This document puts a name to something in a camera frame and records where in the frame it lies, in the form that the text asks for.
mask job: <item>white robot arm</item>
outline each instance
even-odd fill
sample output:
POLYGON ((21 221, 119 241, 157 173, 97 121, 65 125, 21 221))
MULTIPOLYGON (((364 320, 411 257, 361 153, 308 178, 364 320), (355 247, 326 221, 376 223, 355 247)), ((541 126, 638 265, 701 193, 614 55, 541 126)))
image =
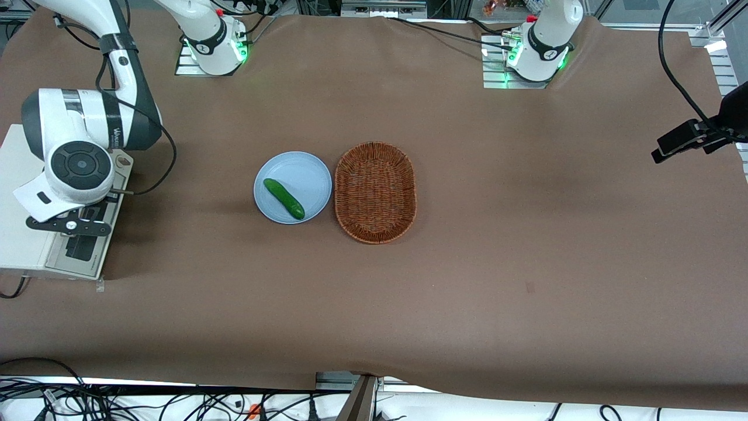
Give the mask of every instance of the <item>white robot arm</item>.
POLYGON ((569 40, 584 15, 579 0, 545 3, 536 22, 526 22, 512 30, 519 39, 506 62, 519 76, 534 82, 550 79, 561 67, 570 48, 569 40))
POLYGON ((22 106, 23 130, 44 171, 13 194, 38 222, 101 201, 114 168, 108 150, 145 150, 161 136, 159 111, 117 0, 38 0, 99 37, 119 88, 43 88, 22 106), (132 104, 139 110, 123 105, 132 104))
POLYGON ((244 23, 209 0, 156 0, 179 24, 197 65, 213 76, 233 73, 247 59, 244 23))

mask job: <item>wicker basket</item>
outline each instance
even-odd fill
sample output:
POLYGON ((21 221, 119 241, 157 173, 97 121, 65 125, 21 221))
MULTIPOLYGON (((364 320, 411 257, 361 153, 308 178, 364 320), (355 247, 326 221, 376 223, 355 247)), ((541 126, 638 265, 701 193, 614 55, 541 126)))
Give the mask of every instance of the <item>wicker basket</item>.
POLYGON ((362 143, 335 169, 335 216, 353 238, 369 244, 402 236, 416 217, 413 166, 398 148, 362 143))

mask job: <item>light blue plate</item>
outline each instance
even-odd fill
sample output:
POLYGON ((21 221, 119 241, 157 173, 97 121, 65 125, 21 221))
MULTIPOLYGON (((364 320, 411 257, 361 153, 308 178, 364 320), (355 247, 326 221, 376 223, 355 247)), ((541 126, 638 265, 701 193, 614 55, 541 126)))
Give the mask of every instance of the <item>light blue plate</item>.
POLYGON ((265 163, 254 179, 254 202, 260 212, 281 224, 298 224, 317 216, 330 200, 332 177, 318 157, 306 152, 284 152, 265 163), (272 178, 286 187, 304 207, 304 219, 291 216, 275 198, 263 180, 272 178))

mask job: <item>green cucumber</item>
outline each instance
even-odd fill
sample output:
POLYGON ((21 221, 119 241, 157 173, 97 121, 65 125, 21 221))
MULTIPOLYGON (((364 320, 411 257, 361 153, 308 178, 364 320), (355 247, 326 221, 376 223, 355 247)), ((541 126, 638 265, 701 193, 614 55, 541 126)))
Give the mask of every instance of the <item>green cucumber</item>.
POLYGON ((265 184, 265 188, 270 192, 270 194, 275 196, 275 198, 286 207, 286 210, 291 214, 291 216, 296 219, 304 219, 304 207, 301 206, 301 203, 299 203, 295 197, 291 196, 291 193, 288 193, 288 190, 286 190, 286 187, 283 187, 283 184, 278 183, 272 178, 266 178, 263 180, 263 184, 265 184))

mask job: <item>black cable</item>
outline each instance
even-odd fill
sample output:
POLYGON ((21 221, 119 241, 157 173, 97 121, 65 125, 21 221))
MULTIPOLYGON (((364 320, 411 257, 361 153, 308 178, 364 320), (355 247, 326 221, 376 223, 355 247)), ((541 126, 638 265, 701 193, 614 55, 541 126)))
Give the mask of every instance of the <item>black cable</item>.
POLYGON ((478 25, 478 26, 479 26, 479 27, 480 27, 480 28, 481 28, 481 29, 482 29, 483 31, 486 31, 486 32, 488 32, 489 34, 493 34, 493 35, 501 35, 501 34, 503 33, 503 30, 499 30, 499 31, 496 31, 496 30, 494 30, 494 29, 491 29, 491 28, 489 28, 488 26, 486 26, 486 25, 483 25, 483 22, 479 21, 478 19, 476 19, 476 18, 474 18, 474 17, 472 17, 472 16, 468 16, 468 17, 466 17, 466 18, 465 18, 465 20, 467 20, 467 21, 470 21, 470 22, 472 22, 472 23, 474 23, 474 24, 478 25))
POLYGON ((660 64, 662 64, 663 70, 665 70, 665 74, 667 75, 667 78, 670 79, 670 82, 681 92, 681 95, 686 100, 688 105, 693 108, 693 111, 696 112, 697 115, 699 115, 699 118, 702 119, 704 124, 706 126, 714 131, 717 135, 723 136, 726 139, 730 140, 731 142, 744 142, 740 139, 731 136, 729 133, 725 133, 724 131, 720 130, 714 122, 704 114, 701 108, 699 108, 699 105, 696 104, 696 101, 693 100, 693 98, 688 94, 688 91, 681 85, 680 82, 675 78, 675 75, 672 74, 672 71, 670 70, 670 67, 667 65, 667 60, 665 59, 665 48, 663 44, 663 35, 665 33, 665 22, 667 21, 667 16, 670 14, 670 9, 672 9, 672 5, 675 3, 675 0, 669 0, 667 3, 667 6, 665 7, 665 11, 662 13, 662 20, 660 21, 660 29, 657 32, 657 53, 660 56, 660 64))
POLYGON ((61 15, 61 14, 59 14, 59 13, 55 13, 55 15, 54 15, 53 17, 54 17, 54 19, 55 19, 55 24, 56 24, 56 26, 57 26, 58 28, 62 28, 62 29, 64 29, 64 30, 65 30, 65 32, 67 32, 68 34, 70 34, 70 36, 71 36, 71 37, 75 38, 75 40, 76 40, 76 41, 78 41, 79 43, 83 44, 83 45, 84 45, 84 46, 86 46, 87 48, 90 48, 90 49, 96 49, 96 50, 98 50, 98 49, 99 49, 99 47, 97 47, 97 46, 93 46, 93 45, 91 45, 91 44, 89 44, 89 43, 87 43, 87 42, 83 41, 83 40, 82 40, 82 39, 81 39, 81 38, 80 38, 80 37, 79 37, 78 35, 76 35, 76 34, 75 34, 75 32, 71 31, 71 30, 70 30, 70 28, 78 28, 78 29, 81 29, 82 31, 84 31, 85 33, 87 33, 87 34, 89 34, 89 35, 90 35, 91 37, 93 37, 93 38, 94 38, 94 40, 98 41, 98 40, 99 40, 99 37, 97 37, 97 36, 96 36, 96 34, 94 34, 94 33, 93 33, 93 32, 92 32, 91 30, 89 30, 88 28, 86 28, 86 27, 84 27, 84 26, 82 26, 82 25, 78 25, 77 23, 69 23, 69 22, 68 22, 68 21, 66 21, 66 20, 65 20, 65 18, 63 18, 63 17, 62 17, 62 15, 61 15))
POLYGON ((337 392, 317 393, 316 395, 310 395, 308 398, 299 399, 298 401, 292 403, 291 405, 288 405, 285 408, 279 410, 275 414, 272 414, 270 417, 268 417, 268 421, 272 420, 273 418, 277 417, 278 415, 281 415, 283 412, 288 411, 290 408, 293 408, 293 407, 295 407, 298 404, 304 403, 304 402, 306 402, 306 401, 308 401, 310 399, 319 398, 320 396, 333 395, 335 393, 337 393, 337 392))
POLYGON ((22 26, 23 26, 23 22, 16 24, 16 26, 13 27, 13 31, 10 32, 10 37, 12 38, 16 34, 16 32, 18 32, 18 30, 21 29, 22 26))
POLYGON ((561 402, 556 404, 556 407, 554 408, 553 413, 551 413, 551 417, 548 418, 548 421, 555 421, 556 415, 559 414, 559 410, 561 409, 561 405, 563 405, 563 403, 561 402))
POLYGON ((160 186, 161 183, 164 182, 164 180, 166 179, 166 177, 168 177, 169 174, 171 173, 172 168, 174 168, 174 164, 177 163, 177 144, 174 143, 174 139, 171 137, 171 134, 169 133, 169 131, 166 130, 166 127, 164 127, 163 124, 161 124, 161 121, 157 121, 156 119, 154 119, 153 117, 151 117, 150 115, 148 115, 146 112, 144 112, 143 110, 139 109, 137 106, 134 106, 131 103, 127 103, 125 101, 122 101, 120 98, 117 98, 117 95, 112 94, 110 91, 105 91, 104 89, 102 89, 102 87, 101 87, 101 78, 102 78, 102 76, 104 76, 104 69, 106 69, 106 64, 107 64, 108 61, 109 61, 108 55, 104 55, 104 59, 103 59, 103 61, 101 63, 101 68, 99 69, 99 74, 96 75, 96 90, 98 92, 100 92, 102 95, 109 95, 110 97, 114 98, 118 103, 120 103, 120 104, 122 104, 124 106, 127 106, 129 108, 132 108, 133 110, 135 110, 136 112, 140 113, 141 115, 144 115, 145 118, 147 118, 151 123, 154 123, 155 125, 157 125, 159 127, 159 129, 161 129, 161 131, 164 133, 164 136, 166 136, 166 139, 168 139, 169 144, 171 145, 171 150, 173 152, 172 157, 171 157, 171 163, 169 164, 169 167, 166 168, 166 171, 164 171, 164 174, 151 187, 148 187, 147 189, 142 190, 140 192, 132 192, 131 193, 134 196, 144 195, 146 193, 150 193, 150 192, 154 191, 154 189, 157 188, 158 186, 160 186))
POLYGON ((11 295, 5 295, 0 292, 0 298, 4 300, 12 300, 13 298, 17 298, 23 292, 23 287, 26 285, 27 279, 28 279, 28 276, 21 276, 21 280, 18 282, 18 287, 16 288, 15 292, 12 293, 11 295))
POLYGON ((130 0, 123 0, 125 2, 125 12, 127 13, 127 28, 130 29, 130 20, 132 18, 132 12, 130 10, 130 0))
POLYGON ((621 420, 621 414, 619 414, 619 413, 618 413, 618 411, 616 411, 616 409, 615 409, 615 408, 613 408, 613 407, 612 407, 612 406, 610 406, 610 405, 602 405, 602 406, 600 407, 600 418, 602 418, 602 419, 603 419, 603 420, 605 420, 605 421, 613 421, 613 420, 611 420, 610 418, 608 418, 608 417, 606 417, 606 416, 605 416, 605 410, 606 410, 606 409, 610 409, 610 410, 611 410, 611 411, 613 412, 613 414, 615 414, 615 415, 616 415, 616 418, 617 418, 617 420, 615 420, 615 421, 622 421, 622 420, 621 420))
POLYGON ((260 26, 260 23, 262 23, 263 19, 265 19, 266 17, 267 17, 267 15, 260 16, 260 19, 257 20, 257 23, 254 24, 254 26, 252 27, 252 29, 249 29, 248 31, 242 32, 242 36, 247 35, 247 34, 251 34, 252 31, 254 31, 255 29, 257 29, 258 26, 260 26))
POLYGON ((495 46, 498 49, 504 49, 506 51, 512 51, 512 47, 507 46, 507 45, 501 45, 501 44, 497 44, 497 43, 487 43, 485 41, 477 40, 475 38, 463 37, 462 35, 453 34, 452 32, 442 31, 441 29, 436 29, 436 28, 432 28, 430 26, 421 25, 420 23, 411 22, 411 21, 405 20, 405 19, 400 19, 399 17, 388 17, 388 19, 396 20, 398 22, 407 23, 408 25, 417 26, 418 28, 428 29, 429 31, 438 32, 439 34, 449 35, 451 37, 459 38, 461 40, 470 41, 471 43, 478 43, 478 44, 483 44, 483 45, 488 45, 488 46, 495 46))
POLYGON ((63 369, 65 369, 66 372, 70 373, 70 375, 72 375, 76 379, 76 381, 78 382, 78 384, 81 384, 81 385, 85 384, 84 381, 83 381, 83 378, 81 378, 81 376, 79 376, 78 373, 76 373, 75 370, 71 369, 70 366, 68 366, 67 364, 62 363, 60 361, 53 360, 52 358, 47 358, 47 357, 21 357, 21 358, 13 358, 12 360, 3 361, 2 363, 0 363, 0 366, 4 366, 6 364, 18 363, 20 361, 41 361, 41 362, 44 362, 44 363, 56 364, 56 365, 62 367, 63 369))
POLYGON ((253 11, 249 11, 247 13, 241 13, 241 12, 237 12, 235 10, 226 9, 226 7, 224 7, 222 4, 218 3, 216 0, 210 0, 210 2, 213 3, 213 4, 215 4, 219 8, 221 8, 221 10, 223 10, 224 13, 227 14, 227 15, 229 15, 229 16, 249 16, 249 15, 254 15, 256 13, 259 13, 259 12, 253 12, 253 11))
POLYGON ((32 6, 32 5, 30 5, 30 4, 28 3, 28 1, 26 1, 26 0, 21 0, 21 1, 23 1, 23 3, 24 3, 24 4, 25 4, 25 5, 26 5, 26 6, 27 6, 27 7, 29 8, 29 9, 31 9, 31 11, 32 11, 32 12, 35 12, 35 11, 37 11, 37 9, 36 9, 36 8, 34 8, 34 6, 32 6))
POLYGON ((23 26, 23 22, 21 22, 18 19, 13 19, 10 22, 6 23, 5 24, 5 37, 8 40, 10 40, 16 34, 16 31, 18 31, 18 28, 20 28, 21 26, 23 26), (7 30, 10 29, 11 25, 14 25, 13 31, 11 31, 10 34, 8 34, 7 30))

